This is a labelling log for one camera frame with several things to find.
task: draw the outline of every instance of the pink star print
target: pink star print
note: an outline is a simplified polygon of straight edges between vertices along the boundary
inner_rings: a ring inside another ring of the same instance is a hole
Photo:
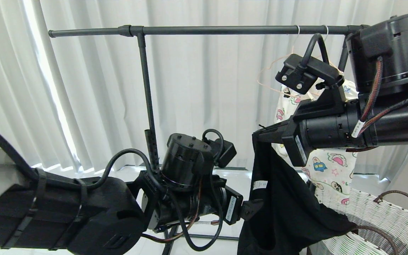
[[[331,173],[334,174],[335,177],[339,174],[339,173],[338,173],[338,170],[337,170],[336,168],[335,168],[335,169],[332,169],[332,170],[331,170]]]

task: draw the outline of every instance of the white label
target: white label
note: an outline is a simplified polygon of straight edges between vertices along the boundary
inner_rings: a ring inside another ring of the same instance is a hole
[[[253,190],[265,189],[267,187],[268,181],[255,181],[253,183]]]
[[[298,136],[295,136],[295,143],[297,144],[298,151],[300,151],[301,158],[303,159],[303,162],[306,164],[306,155],[305,155],[305,150],[303,149],[303,146],[301,145],[300,138]]]
[[[226,220],[231,221],[232,219],[232,213],[234,212],[234,207],[235,207],[235,202],[236,198],[234,196],[231,196],[231,200],[229,202],[229,207],[228,207],[228,212],[226,213]]]
[[[357,122],[357,124],[355,125],[355,128],[353,129],[353,132],[352,132],[352,137],[353,137],[353,138],[357,138],[357,137],[358,137],[358,135],[360,134],[361,129],[363,128],[363,126],[364,126],[364,122],[358,120],[358,122]]]

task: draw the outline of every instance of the white patterned garment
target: white patterned garment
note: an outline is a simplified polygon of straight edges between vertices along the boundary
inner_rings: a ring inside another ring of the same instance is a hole
[[[347,100],[358,98],[355,84],[351,81],[345,81],[343,84],[344,92]],[[298,94],[293,90],[289,90],[282,85],[281,91],[288,94],[298,96],[285,97],[280,95],[275,116],[275,123],[287,120],[295,112],[301,100],[317,99],[318,96],[311,93],[320,94],[321,91],[316,90],[313,86],[310,92],[306,95]],[[277,153],[290,165],[290,159],[284,145],[273,144]],[[353,178],[353,168],[357,153],[345,152],[344,149],[317,149],[310,153],[306,167],[294,167],[296,170],[303,171],[308,178],[316,185],[316,188],[324,190],[331,197],[342,204],[347,204],[349,201],[350,184]]]

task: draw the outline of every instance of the white curtain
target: white curtain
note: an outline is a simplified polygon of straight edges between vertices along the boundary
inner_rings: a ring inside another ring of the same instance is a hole
[[[148,121],[136,38],[50,39],[49,29],[123,24],[346,26],[375,24],[404,13],[408,1],[0,1],[0,131],[30,163],[45,167],[59,163],[77,171],[80,165],[99,171],[123,148],[147,153],[143,131]],[[170,134],[199,137],[214,128],[235,144],[238,154],[230,166],[251,169],[251,133],[258,124],[272,124],[278,100],[276,92],[257,84],[259,71],[293,46],[295,53],[303,54],[310,38],[146,36],[160,158]],[[326,40],[335,64],[342,42],[338,35]],[[274,76],[281,68],[281,61],[274,64],[262,73],[261,82],[278,89]],[[346,78],[353,79],[350,63]],[[360,161],[361,168],[385,163],[374,159]],[[116,168],[140,162],[130,155]]]

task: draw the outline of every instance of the clothing tag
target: clothing tag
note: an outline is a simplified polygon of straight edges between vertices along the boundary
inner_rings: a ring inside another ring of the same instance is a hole
[[[297,144],[298,151],[300,151],[301,158],[303,159],[303,162],[306,164],[306,155],[305,155],[305,150],[303,149],[303,146],[301,145],[300,138],[298,136],[295,136],[295,143]]]
[[[363,128],[363,126],[364,126],[364,122],[358,120],[358,122],[357,122],[357,124],[355,125],[355,128],[353,129],[353,132],[352,132],[352,137],[353,137],[353,138],[357,138],[357,137],[358,137],[358,134],[360,133],[360,131],[361,131],[361,129]]]
[[[229,201],[229,207],[228,207],[228,212],[226,213],[226,220],[231,221],[232,219],[232,213],[234,212],[234,207],[235,207],[235,202],[236,198],[234,196],[231,196],[231,200]]]
[[[268,181],[255,181],[253,183],[253,190],[265,189],[267,187]]]

